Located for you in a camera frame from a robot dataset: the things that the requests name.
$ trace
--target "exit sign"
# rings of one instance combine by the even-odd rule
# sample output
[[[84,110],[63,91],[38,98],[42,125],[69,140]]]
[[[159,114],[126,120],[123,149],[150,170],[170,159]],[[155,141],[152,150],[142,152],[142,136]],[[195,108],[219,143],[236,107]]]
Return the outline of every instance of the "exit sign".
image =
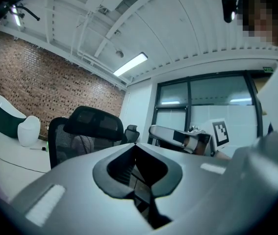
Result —
[[[274,72],[272,67],[263,67],[263,69],[264,69],[264,72],[269,72],[269,73],[273,73]]]

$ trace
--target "white ceiling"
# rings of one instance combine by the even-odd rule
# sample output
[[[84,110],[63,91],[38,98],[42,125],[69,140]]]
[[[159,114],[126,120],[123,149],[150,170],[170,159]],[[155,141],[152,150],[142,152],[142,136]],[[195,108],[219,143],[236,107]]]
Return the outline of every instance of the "white ceiling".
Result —
[[[117,0],[120,5],[106,14],[90,13],[87,1],[24,0],[41,20],[25,12],[23,26],[17,27],[9,14],[0,30],[63,56],[121,89],[199,63],[278,60],[277,47],[249,44],[236,20],[224,22],[221,0]],[[123,58],[115,54],[117,49]],[[148,61],[119,78],[113,75],[140,52]]]

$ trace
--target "brick wall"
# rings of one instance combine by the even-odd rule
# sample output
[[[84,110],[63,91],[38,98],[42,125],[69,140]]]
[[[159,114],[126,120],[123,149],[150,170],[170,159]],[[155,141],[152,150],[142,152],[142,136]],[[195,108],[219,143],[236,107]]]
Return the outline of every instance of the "brick wall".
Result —
[[[119,116],[124,91],[45,49],[0,32],[0,93],[26,116],[41,121],[41,135],[55,117],[79,105]]]

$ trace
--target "ceiling beam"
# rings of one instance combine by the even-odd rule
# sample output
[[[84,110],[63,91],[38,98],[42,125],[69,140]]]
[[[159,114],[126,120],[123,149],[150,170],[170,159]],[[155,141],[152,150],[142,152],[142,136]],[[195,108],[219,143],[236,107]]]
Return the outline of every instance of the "ceiling beam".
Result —
[[[40,40],[35,36],[31,36],[28,32],[27,33],[20,32],[20,31],[17,31],[15,29],[12,29],[10,27],[6,27],[3,25],[0,25],[0,31],[10,34],[12,36],[18,37],[20,39],[23,39],[29,43],[32,43],[41,48],[44,48],[50,52],[53,52],[56,55],[61,56],[65,59],[69,60],[70,62],[73,62],[73,63],[81,66],[82,68],[88,70],[89,72],[105,79],[106,81],[110,82],[114,86],[117,86],[119,89],[126,91],[126,86],[124,84],[122,84],[119,80],[117,80],[117,77],[114,78],[114,76],[110,76],[109,74],[87,64],[86,62],[79,60],[77,57],[72,56],[69,52],[64,51],[63,49],[56,47],[52,44],[48,44],[47,42]]]
[[[145,73],[139,77],[135,77],[133,82],[128,84],[128,86],[141,82],[145,79],[158,76],[170,71],[175,71],[185,67],[191,67],[195,65],[201,65],[205,63],[212,63],[224,60],[238,60],[238,59],[267,59],[267,60],[278,60],[278,51],[268,50],[268,49],[235,49],[235,50],[225,50],[212,52],[207,54],[202,54],[200,56],[195,56],[188,59],[183,59],[166,66],[161,67],[161,69],[155,69],[148,73]]]
[[[50,44],[53,40],[53,4],[54,0],[45,0],[45,34],[47,43]]]
[[[101,53],[101,51],[104,49],[104,47],[107,44],[107,39],[110,39],[116,30],[134,13],[136,12],[140,7],[142,7],[144,4],[149,2],[150,0],[138,0],[135,2],[128,10],[125,11],[124,14],[121,15],[121,17],[118,18],[118,20],[114,23],[114,25],[111,27],[111,29],[106,34],[106,38],[102,40],[100,43],[97,51],[95,52],[95,57],[98,57]]]

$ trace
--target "metal frame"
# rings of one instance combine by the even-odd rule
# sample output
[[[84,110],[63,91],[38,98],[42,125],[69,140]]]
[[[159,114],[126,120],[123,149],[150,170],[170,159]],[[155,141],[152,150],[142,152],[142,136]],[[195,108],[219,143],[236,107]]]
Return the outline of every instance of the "metal frame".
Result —
[[[263,136],[263,119],[262,119],[262,106],[260,101],[257,98],[257,90],[256,86],[254,84],[252,75],[254,74],[261,74],[264,76],[271,76],[271,73],[266,73],[263,70],[240,70],[240,71],[226,71],[226,72],[217,72],[217,73],[209,73],[209,74],[202,74],[202,75],[197,75],[197,76],[189,76],[185,78],[180,78],[180,79],[175,79],[167,82],[162,82],[157,85],[157,90],[156,90],[156,97],[155,97],[155,107],[154,107],[154,113],[153,113],[153,118],[152,118],[152,125],[156,124],[156,117],[157,117],[157,110],[158,109],[186,109],[186,122],[185,122],[185,131],[187,129],[187,126],[190,125],[191,123],[191,105],[192,105],[192,90],[191,90],[191,81],[196,81],[196,80],[202,80],[202,79],[208,79],[208,78],[218,78],[218,77],[229,77],[229,76],[243,76],[249,93],[251,94],[252,97],[252,105],[255,106],[255,112],[256,112],[256,121],[257,121],[257,137],[262,137]],[[188,86],[188,103],[183,104],[183,105],[173,105],[173,106],[161,106],[158,105],[158,101],[160,98],[160,91],[161,87],[167,86],[167,85],[172,85],[176,83],[183,83],[186,82]],[[149,137],[148,143],[152,144],[152,138]]]

